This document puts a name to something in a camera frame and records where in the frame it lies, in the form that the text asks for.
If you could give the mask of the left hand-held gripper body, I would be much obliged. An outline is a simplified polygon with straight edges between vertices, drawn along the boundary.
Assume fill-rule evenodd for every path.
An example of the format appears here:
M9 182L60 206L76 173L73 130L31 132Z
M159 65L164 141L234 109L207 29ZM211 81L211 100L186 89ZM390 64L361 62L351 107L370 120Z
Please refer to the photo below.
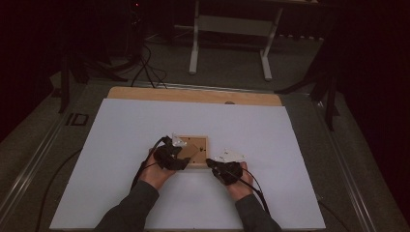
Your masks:
M171 157L171 150L175 147L181 146L175 145L172 138L168 135L162 137L155 145L153 149L154 158L160 168L166 168L168 170L184 170L181 169L183 159L174 159L173 157Z

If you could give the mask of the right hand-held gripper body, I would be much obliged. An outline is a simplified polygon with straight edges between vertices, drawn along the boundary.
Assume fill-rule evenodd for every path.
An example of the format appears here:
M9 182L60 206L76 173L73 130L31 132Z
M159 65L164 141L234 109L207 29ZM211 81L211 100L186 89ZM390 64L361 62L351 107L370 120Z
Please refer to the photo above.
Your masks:
M235 184L243 176L243 168L240 163L245 156L236 153L229 149L224 149L223 152L215 157L218 163L216 168L220 171L222 180L220 181L225 186Z

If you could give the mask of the small wooden tray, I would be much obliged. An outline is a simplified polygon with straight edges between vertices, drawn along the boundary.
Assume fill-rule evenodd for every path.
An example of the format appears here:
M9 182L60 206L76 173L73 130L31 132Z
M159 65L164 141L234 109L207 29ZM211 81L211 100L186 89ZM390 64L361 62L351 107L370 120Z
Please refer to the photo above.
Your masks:
M190 158L187 168L206 168L208 154L208 137L181 135L180 139L186 143L178 154L179 159Z

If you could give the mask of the person's left hand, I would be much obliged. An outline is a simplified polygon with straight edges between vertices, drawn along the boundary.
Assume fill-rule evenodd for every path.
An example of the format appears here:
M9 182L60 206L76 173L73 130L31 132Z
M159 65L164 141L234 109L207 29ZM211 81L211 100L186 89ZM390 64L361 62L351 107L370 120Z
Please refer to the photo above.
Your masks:
M175 173L175 170L160 168L155 158L150 156L147 159L146 165L143 168L138 180L151 185L156 190L160 190L165 182Z

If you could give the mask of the person's right hand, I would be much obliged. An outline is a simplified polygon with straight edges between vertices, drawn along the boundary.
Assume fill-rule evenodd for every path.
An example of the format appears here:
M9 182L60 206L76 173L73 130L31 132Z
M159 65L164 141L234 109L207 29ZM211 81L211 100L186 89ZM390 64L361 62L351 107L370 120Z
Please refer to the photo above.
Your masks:
M226 187L229 195L234 201L239 201L242 198L253 194L251 188L253 185L253 178L248 173L248 165L245 161L241 162L240 165L244 169L241 180Z

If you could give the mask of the white table sheet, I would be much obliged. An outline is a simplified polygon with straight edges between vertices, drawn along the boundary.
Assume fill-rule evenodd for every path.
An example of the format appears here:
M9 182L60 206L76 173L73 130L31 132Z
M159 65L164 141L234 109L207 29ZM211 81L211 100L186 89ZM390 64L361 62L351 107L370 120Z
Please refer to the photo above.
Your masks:
M282 229L324 228L284 107L114 99L102 102L51 228L94 228L129 193L149 149L171 133L207 136L211 158L241 154Z

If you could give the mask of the black tripod stand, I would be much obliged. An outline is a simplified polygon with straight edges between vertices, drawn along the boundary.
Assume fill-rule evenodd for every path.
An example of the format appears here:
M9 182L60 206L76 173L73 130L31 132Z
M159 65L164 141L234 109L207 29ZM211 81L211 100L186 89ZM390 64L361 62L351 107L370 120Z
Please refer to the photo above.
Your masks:
M118 66L104 66L97 59L92 58L90 55L78 51L67 51L62 55L60 61L61 76L60 87L57 89L58 96L60 97L60 109L59 113L63 113L69 106L71 101L70 93L70 76L72 75L74 80L79 83L87 83L89 80L88 72L86 68L92 69L101 73L103 76L120 82L127 82L123 77L120 77L116 73L125 69L131 68L136 62L135 58L131 58L130 61Z
M314 60L309 66L305 77L284 89L276 90L277 94L290 94L296 90L314 84L308 96L314 102L326 99L325 123L330 131L334 130L333 116L337 93L337 78L339 77L339 66L336 61Z

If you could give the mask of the metal floor rail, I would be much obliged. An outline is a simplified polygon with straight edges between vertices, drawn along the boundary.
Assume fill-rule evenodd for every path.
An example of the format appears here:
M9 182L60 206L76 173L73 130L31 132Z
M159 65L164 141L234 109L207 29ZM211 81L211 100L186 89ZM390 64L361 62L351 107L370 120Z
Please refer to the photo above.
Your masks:
M62 113L60 101L46 97L0 142L0 224L14 213L81 97L75 94Z
M341 174L341 179L345 185L346 191L351 200L352 207L355 210L357 219L359 220L359 223L362 227L362 231L377 232L373 220L369 214L368 208L366 206L366 202L364 201L363 195L358 188L354 176L349 168L345 154L343 153L342 148L337 140L337 136L333 130L330 130L330 127L325 122L325 104L322 101L313 101L312 104L321 122L321 125L326 131L331 141L332 147L336 153L337 166Z

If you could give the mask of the white metal table frame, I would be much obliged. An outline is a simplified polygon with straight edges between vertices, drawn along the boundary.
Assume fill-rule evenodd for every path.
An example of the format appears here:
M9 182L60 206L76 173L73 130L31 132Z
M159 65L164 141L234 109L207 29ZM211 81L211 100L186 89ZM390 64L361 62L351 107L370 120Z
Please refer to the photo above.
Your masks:
M271 46L278 29L278 24L283 12L283 8L278 8L276 10L275 17L272 21L266 21L201 14L199 12L199 7L199 0L195 0L193 19L193 42L190 54L189 74L196 74L197 72L197 62L199 53L199 32L208 31L266 37L267 43L265 47L260 50L259 55L264 78L266 81L271 81L273 79L273 76L271 72L268 55L271 50Z

